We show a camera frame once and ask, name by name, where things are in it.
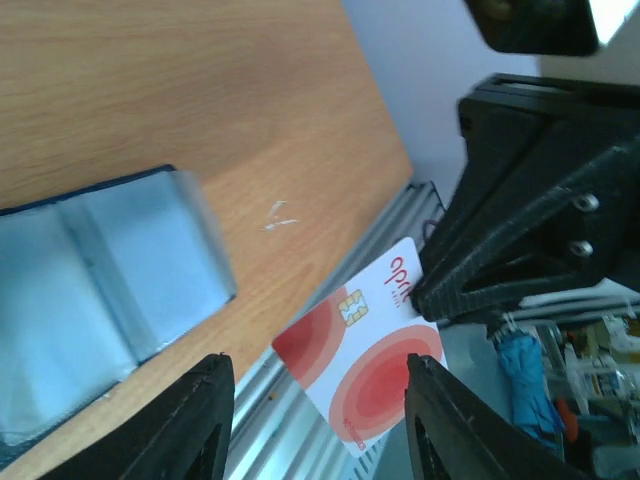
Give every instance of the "card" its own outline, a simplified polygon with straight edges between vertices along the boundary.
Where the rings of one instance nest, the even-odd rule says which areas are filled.
[[[407,355],[446,366],[436,324],[409,300],[421,277],[415,243],[404,238],[273,341],[355,457],[404,418]]]

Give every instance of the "red object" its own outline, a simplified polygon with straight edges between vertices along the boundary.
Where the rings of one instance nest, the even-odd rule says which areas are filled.
[[[335,291],[273,341],[273,349],[304,389],[327,368],[342,342],[347,326],[338,303],[346,296],[344,287]]]
[[[410,353],[441,360],[438,332],[427,325],[398,330],[373,345],[349,369],[329,410],[329,424],[341,439],[367,440],[402,419]]]
[[[569,440],[569,443],[575,442],[578,439],[578,434],[580,433],[578,416],[569,409],[567,401],[562,397],[558,397],[556,399],[556,408],[558,409],[560,418],[562,418],[562,422],[564,423],[564,434],[567,437],[567,440]]]

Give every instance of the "white wall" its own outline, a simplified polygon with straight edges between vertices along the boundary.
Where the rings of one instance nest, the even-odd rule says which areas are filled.
[[[596,58],[539,60],[490,50],[463,0],[343,2],[416,173],[435,180],[445,199],[466,162],[456,102],[483,78],[542,72],[640,84],[639,15]]]

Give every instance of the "screw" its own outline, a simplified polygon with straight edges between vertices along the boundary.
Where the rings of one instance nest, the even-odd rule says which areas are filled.
[[[586,240],[571,242],[569,244],[569,250],[576,257],[587,258],[593,255],[593,246]]]
[[[600,201],[598,200],[598,197],[596,197],[592,193],[588,193],[574,199],[573,206],[581,212],[594,212],[600,206]]]

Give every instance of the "wood grain surface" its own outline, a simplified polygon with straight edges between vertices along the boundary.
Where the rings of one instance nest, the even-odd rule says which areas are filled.
[[[410,175],[338,0],[7,0],[0,146],[0,207],[161,163],[196,172],[239,285],[3,480],[77,453],[207,353],[238,380]],[[265,231],[278,200],[299,223]]]

